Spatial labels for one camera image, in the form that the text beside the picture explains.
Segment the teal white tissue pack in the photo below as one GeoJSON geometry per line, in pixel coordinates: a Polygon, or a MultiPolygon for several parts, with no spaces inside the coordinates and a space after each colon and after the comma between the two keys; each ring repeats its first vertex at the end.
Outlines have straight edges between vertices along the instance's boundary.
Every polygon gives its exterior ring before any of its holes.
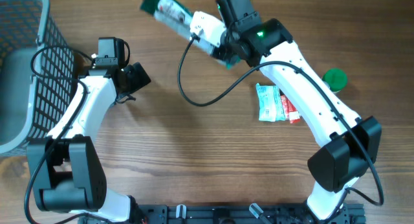
{"type": "Polygon", "coordinates": [[[279,87],[256,84],[259,100],[259,121],[276,122],[286,120],[279,87]]]}

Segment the green white plastic packet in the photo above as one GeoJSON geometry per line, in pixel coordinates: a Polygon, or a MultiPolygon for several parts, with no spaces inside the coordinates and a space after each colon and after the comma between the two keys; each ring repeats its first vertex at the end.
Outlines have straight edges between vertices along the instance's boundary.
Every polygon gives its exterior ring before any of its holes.
{"type": "MultiPolygon", "coordinates": [[[[192,39],[194,34],[190,32],[190,23],[194,13],[177,0],[143,0],[140,9],[152,15],[157,21],[165,24],[183,38],[192,39]]],[[[212,50],[215,46],[200,37],[193,44],[212,57],[212,50]]],[[[232,67],[218,62],[227,68],[232,67]]]]}

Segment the red stick sachet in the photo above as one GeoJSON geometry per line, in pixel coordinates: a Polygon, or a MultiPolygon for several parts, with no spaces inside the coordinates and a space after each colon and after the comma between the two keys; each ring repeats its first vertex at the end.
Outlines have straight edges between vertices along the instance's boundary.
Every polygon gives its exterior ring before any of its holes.
{"type": "Polygon", "coordinates": [[[285,95],[281,95],[281,103],[283,106],[285,119],[288,120],[291,124],[299,122],[301,115],[285,95]]]}

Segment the green lid jar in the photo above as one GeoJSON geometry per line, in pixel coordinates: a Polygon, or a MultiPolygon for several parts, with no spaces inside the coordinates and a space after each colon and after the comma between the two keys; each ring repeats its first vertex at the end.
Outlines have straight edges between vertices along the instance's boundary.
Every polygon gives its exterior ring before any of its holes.
{"type": "Polygon", "coordinates": [[[348,83],[346,73],[339,68],[332,68],[328,70],[323,76],[322,80],[329,86],[329,89],[337,93],[345,88],[348,83]]]}

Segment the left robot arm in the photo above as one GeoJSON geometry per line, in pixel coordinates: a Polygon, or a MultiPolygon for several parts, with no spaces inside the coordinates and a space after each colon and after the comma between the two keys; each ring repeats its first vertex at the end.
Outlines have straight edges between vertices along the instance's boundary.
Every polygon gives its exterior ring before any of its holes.
{"type": "Polygon", "coordinates": [[[44,82],[76,83],[77,90],[46,138],[28,145],[30,179],[23,208],[29,223],[35,222],[31,196],[41,211],[70,213],[64,223],[77,218],[147,223],[134,197],[108,188],[93,144],[107,110],[133,100],[132,94],[151,81],[140,63],[129,63],[130,53],[126,41],[104,37],[98,40],[98,55],[90,59],[90,68],[77,78],[35,72],[44,82]]]}

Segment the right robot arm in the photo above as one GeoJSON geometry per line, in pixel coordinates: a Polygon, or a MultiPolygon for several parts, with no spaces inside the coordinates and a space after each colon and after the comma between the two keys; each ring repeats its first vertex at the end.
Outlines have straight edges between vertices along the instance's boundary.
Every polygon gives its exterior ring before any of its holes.
{"type": "Polygon", "coordinates": [[[315,185],[306,206],[318,223],[340,213],[348,193],[384,203],[374,166],[382,127],[347,107],[306,62],[291,33],[277,19],[266,22],[251,0],[216,0],[226,30],[224,47],[274,82],[310,127],[320,149],[307,161],[315,185]]]}

